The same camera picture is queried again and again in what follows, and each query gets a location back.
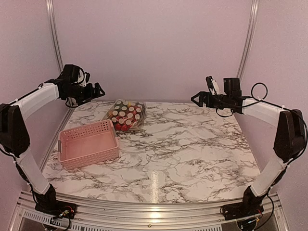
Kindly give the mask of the right aluminium frame post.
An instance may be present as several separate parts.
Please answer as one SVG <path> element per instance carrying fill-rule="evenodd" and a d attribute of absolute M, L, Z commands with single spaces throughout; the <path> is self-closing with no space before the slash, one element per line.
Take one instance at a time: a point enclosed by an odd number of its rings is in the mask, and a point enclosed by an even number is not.
<path fill-rule="evenodd" d="M 248 28 L 246 33 L 246 39 L 244 43 L 244 50 L 240 60 L 239 68 L 237 71 L 237 77 L 242 80 L 248 61 L 249 53 L 252 48 L 252 43 L 255 35 L 256 25 L 257 25 L 257 15 L 259 10 L 259 0 L 252 0 L 251 11 L 249 16 Z"/>

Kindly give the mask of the aluminium frame post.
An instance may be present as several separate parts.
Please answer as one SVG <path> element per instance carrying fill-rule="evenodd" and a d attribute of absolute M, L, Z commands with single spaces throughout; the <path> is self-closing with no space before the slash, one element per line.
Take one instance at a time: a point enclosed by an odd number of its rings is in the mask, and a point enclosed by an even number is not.
<path fill-rule="evenodd" d="M 249 16 L 248 28 L 246 33 L 246 39 L 244 43 L 244 50 L 240 60 L 239 68 L 237 71 L 237 77 L 242 80 L 248 61 L 249 53 L 252 48 L 252 43 L 255 35 L 256 25 L 257 25 L 257 15 L 259 10 L 259 0 L 252 0 L 251 11 Z"/>
<path fill-rule="evenodd" d="M 59 40 L 58 40 L 58 35 L 57 35 L 57 27 L 56 27 L 53 0 L 46 0 L 46 7 L 47 7 L 51 38 L 52 38 L 54 53 L 56 57 L 56 62 L 57 62 L 58 69 L 61 72 L 63 70 L 64 65 L 63 65 L 63 60 L 61 56 L 61 50 L 60 50 L 60 45 L 59 45 Z"/>

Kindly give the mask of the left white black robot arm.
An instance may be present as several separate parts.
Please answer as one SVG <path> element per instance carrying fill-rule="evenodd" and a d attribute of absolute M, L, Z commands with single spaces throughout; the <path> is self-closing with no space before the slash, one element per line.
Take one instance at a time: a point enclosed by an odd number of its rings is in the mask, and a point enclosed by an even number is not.
<path fill-rule="evenodd" d="M 34 196 L 36 207 L 57 214 L 61 210 L 54 187 L 41 173 L 30 150 L 30 136 L 25 122 L 50 102 L 63 100 L 75 108 L 105 95 L 99 83 L 89 82 L 90 73 L 74 64 L 66 64 L 57 78 L 41 83 L 28 94 L 0 105 L 0 151 L 14 160 L 20 176 Z"/>

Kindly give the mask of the pink perforated plastic basket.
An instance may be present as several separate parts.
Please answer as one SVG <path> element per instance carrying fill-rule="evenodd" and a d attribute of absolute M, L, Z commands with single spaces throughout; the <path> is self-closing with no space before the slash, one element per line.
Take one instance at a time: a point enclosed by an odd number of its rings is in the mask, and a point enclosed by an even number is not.
<path fill-rule="evenodd" d="M 109 119 L 59 133 L 58 161 L 67 170 L 118 157 L 119 140 Z"/>

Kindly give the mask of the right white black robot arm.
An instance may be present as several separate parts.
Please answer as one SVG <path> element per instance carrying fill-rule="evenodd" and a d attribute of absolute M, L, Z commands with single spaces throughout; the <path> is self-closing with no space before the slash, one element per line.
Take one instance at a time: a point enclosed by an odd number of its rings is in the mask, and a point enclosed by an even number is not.
<path fill-rule="evenodd" d="M 232 114 L 251 116 L 276 128 L 273 146 L 275 156 L 269 160 L 253 184 L 247 187 L 241 202 L 224 205 L 220 209 L 226 220 L 263 212 L 263 199 L 308 145 L 308 127 L 302 112 L 267 102 L 265 98 L 243 96 L 240 80 L 236 77 L 224 79 L 223 94 L 211 76 L 206 77 L 205 81 L 208 91 L 201 91 L 191 97 L 191 101 L 199 107 L 206 106 L 216 111 L 230 109 Z"/>

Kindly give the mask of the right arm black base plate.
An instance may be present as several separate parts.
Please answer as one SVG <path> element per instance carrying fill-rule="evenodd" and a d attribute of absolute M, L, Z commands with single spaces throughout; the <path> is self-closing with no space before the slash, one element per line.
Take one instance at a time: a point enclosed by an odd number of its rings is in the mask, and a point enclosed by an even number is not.
<path fill-rule="evenodd" d="M 220 213 L 225 220 L 245 218 L 248 216 L 263 213 L 264 208 L 261 204 L 245 205 L 243 202 L 223 205 L 220 208 Z"/>

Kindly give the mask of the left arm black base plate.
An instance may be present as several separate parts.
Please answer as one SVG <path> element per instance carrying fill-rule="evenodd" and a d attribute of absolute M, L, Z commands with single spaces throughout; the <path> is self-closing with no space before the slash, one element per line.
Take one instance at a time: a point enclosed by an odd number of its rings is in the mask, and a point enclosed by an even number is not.
<path fill-rule="evenodd" d="M 64 211 L 68 210 L 69 213 L 64 217 L 73 219 L 75 217 L 77 205 L 74 204 L 74 203 L 57 201 L 55 208 L 50 209 L 50 208 L 42 207 L 42 206 L 36 204 L 35 209 L 39 212 L 43 212 L 43 213 L 53 215 L 53 216 L 60 215 Z"/>

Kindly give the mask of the left aluminium frame post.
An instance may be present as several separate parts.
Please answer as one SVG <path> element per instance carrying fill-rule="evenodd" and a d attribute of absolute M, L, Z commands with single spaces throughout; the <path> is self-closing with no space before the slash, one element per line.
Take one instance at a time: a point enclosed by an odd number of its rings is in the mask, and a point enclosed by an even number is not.
<path fill-rule="evenodd" d="M 51 38 L 52 38 L 54 53 L 56 57 L 56 62 L 57 62 L 58 69 L 61 72 L 63 70 L 64 65 L 63 65 L 63 60 L 61 56 L 61 50 L 60 50 L 60 45 L 59 45 L 59 40 L 58 40 L 58 35 L 57 35 L 57 27 L 56 27 L 53 0 L 46 0 L 46 7 L 47 7 Z"/>

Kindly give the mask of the front aluminium rail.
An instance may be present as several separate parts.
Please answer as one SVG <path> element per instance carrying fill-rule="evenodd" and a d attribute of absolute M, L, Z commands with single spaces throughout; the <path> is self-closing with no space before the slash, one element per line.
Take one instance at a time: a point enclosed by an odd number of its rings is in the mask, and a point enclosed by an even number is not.
<path fill-rule="evenodd" d="M 205 203 L 150 204 L 89 199 L 59 193 L 61 201 L 77 205 L 75 217 L 52 220 L 35 210 L 32 194 L 21 192 L 13 212 L 10 231 L 56 231 L 70 226 L 72 231 L 238 231 L 245 218 L 226 221 L 220 213 L 225 204 L 240 199 Z"/>

